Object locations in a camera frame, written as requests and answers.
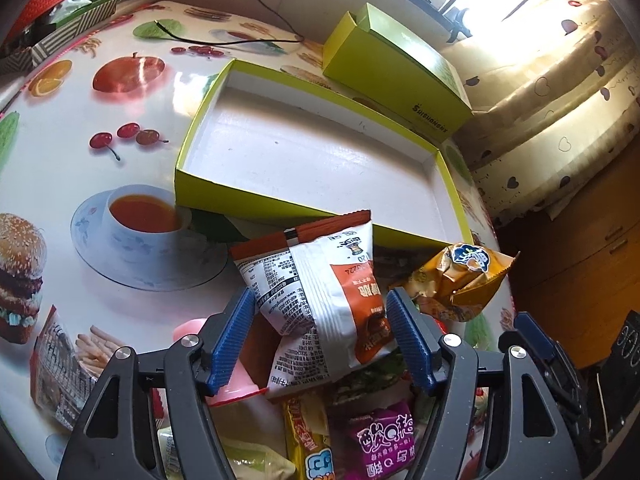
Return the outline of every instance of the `pink object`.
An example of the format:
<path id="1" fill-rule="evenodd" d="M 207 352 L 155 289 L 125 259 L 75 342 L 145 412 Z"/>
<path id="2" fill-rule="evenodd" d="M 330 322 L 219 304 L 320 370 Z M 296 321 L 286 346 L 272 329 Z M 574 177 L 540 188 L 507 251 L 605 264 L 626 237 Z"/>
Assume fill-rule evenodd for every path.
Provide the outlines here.
<path id="1" fill-rule="evenodd" d="M 206 319 L 191 319 L 186 323 L 182 323 L 176 327 L 173 333 L 174 342 L 178 339 L 182 339 L 189 334 L 197 334 L 203 327 Z M 237 400 L 246 399 L 247 397 L 253 397 L 254 395 L 263 394 L 267 389 L 260 389 L 249 374 L 242 366 L 240 359 L 236 361 L 234 371 L 231 372 L 231 378 L 228 384 L 222 386 L 218 393 L 213 397 L 207 397 L 207 404 L 209 406 L 220 406 L 222 404 L 229 404 L 236 402 Z"/>

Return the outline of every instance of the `wooden cabinet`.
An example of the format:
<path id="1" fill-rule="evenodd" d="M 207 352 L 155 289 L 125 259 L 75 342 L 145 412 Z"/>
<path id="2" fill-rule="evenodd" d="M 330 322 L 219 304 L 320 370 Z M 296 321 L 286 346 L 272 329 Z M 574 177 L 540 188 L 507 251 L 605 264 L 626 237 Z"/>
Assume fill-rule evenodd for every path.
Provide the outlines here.
<path id="1" fill-rule="evenodd" d="M 529 214 L 498 231 L 521 251 L 510 274 L 515 306 L 558 339 L 578 368 L 609 355 L 629 310 L 640 312 L 640 137 L 555 221 Z"/>

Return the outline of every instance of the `black cable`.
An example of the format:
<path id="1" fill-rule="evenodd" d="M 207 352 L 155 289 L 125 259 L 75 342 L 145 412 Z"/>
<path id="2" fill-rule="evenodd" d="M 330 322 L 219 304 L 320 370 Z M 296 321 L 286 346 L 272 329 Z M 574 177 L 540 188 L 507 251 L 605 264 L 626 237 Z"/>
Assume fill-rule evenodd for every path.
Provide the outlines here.
<path id="1" fill-rule="evenodd" d="M 277 10 L 271 9 L 271 7 L 268 6 L 262 0 L 258 0 L 258 3 L 260 3 L 265 9 L 270 10 L 273 14 L 275 14 L 283 22 L 285 22 L 287 24 L 287 27 L 289 27 L 292 33 L 295 34 L 297 39 L 296 40 L 239 40 L 239 41 L 223 41 L 223 42 L 188 40 L 187 38 L 176 36 L 174 33 L 168 30 L 162 23 L 158 22 L 158 20 L 155 20 L 155 23 L 160 30 L 162 30 L 165 34 L 169 35 L 170 37 L 174 38 L 174 40 L 181 41 L 183 43 L 193 43 L 193 44 L 200 44 L 200 45 L 206 45 L 206 46 L 227 46 L 227 45 L 236 45 L 236 44 L 242 44 L 242 43 L 302 43 L 303 41 L 305 41 L 305 37 L 302 36 L 302 34 L 299 34 L 296 31 L 296 29 L 293 28 L 293 26 L 283 16 L 281 16 L 278 13 Z"/>

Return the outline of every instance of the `yellow snack package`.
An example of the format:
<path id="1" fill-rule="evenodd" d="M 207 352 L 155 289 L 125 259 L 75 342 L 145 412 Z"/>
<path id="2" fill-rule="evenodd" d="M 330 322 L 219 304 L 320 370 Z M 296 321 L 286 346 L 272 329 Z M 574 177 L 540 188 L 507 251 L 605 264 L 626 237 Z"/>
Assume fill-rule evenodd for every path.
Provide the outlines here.
<path id="1" fill-rule="evenodd" d="M 329 423 L 315 392 L 282 404 L 287 454 L 296 466 L 296 480 L 335 480 Z"/>
<path id="2" fill-rule="evenodd" d="M 455 244 L 401 286 L 421 312 L 441 321 L 469 321 L 489 303 L 515 259 L 484 247 Z"/>

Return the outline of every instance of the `blue logo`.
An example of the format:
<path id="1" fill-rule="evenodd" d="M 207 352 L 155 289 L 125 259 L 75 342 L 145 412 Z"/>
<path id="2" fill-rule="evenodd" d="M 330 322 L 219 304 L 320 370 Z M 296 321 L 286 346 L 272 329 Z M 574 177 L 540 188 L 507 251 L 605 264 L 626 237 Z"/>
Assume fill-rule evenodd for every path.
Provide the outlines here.
<path id="1" fill-rule="evenodd" d="M 322 477 L 334 472 L 334 462 L 331 457 L 331 450 L 327 447 L 320 453 L 313 453 L 306 457 L 306 477 L 313 478 Z"/>
<path id="2" fill-rule="evenodd" d="M 489 270 L 489 254 L 482 247 L 460 244 L 451 251 L 451 259 L 456 264 L 467 266 L 469 270 Z"/>

